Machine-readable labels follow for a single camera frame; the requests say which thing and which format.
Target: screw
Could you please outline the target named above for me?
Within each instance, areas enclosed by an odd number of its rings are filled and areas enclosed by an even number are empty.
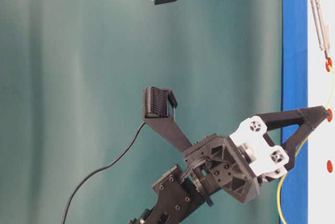
[[[261,126],[261,124],[258,121],[253,121],[253,122],[250,123],[250,129],[252,131],[258,132],[258,131],[261,130],[261,127],[262,126]]]

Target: white board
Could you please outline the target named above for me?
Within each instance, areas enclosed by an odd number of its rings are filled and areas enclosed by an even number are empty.
[[[335,0],[320,0],[325,24],[329,25],[330,56],[335,57]],[[319,49],[308,1],[308,106],[325,105],[330,94],[332,74],[326,71],[325,56]],[[330,108],[335,112],[335,97]],[[335,118],[324,121],[309,138],[308,148],[308,223],[335,223]]]

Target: orange part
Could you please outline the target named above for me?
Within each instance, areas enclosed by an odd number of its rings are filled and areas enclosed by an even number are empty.
[[[331,163],[330,160],[327,161],[327,170],[329,173],[333,171],[333,164]]]
[[[328,122],[330,122],[333,119],[333,112],[330,108],[327,110],[327,112],[330,114],[329,117],[327,118]]]
[[[331,60],[331,58],[327,58],[327,61],[326,61],[326,70],[328,72],[330,72],[330,68],[329,67],[333,67],[333,61]]]

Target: green backdrop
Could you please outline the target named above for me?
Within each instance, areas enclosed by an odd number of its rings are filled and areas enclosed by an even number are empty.
[[[142,89],[170,87],[191,142],[280,110],[281,0],[0,0],[0,223],[60,223],[74,186],[141,123]],[[67,223],[124,223],[183,157],[145,126],[79,191]],[[278,223],[276,183],[224,191],[183,223]]]

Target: black cable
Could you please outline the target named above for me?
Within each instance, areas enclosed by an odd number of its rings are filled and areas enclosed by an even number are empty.
[[[97,170],[94,170],[92,173],[90,173],[88,176],[86,176],[78,185],[77,187],[75,188],[75,190],[73,191],[73,193],[71,194],[71,196],[69,197],[68,199],[68,202],[66,203],[66,206],[65,206],[65,209],[64,209],[64,212],[63,212],[63,217],[62,217],[62,224],[65,224],[65,220],[66,220],[66,217],[68,215],[68,211],[69,211],[69,207],[70,207],[70,204],[71,204],[71,201],[75,195],[75,193],[79,190],[79,188],[90,178],[92,177],[94,174],[98,173],[98,172],[101,172],[103,170],[106,170],[108,168],[110,168],[112,165],[114,165],[116,162],[118,162],[125,154],[126,152],[131,148],[132,144],[134,144],[138,134],[140,133],[140,130],[142,129],[142,127],[145,125],[146,123],[143,122],[142,124],[140,124],[140,126],[137,128],[136,132],[135,132],[135,135],[133,137],[133,139],[131,140],[131,142],[128,144],[128,146],[124,149],[124,151],[110,164],[108,165],[105,165]]]

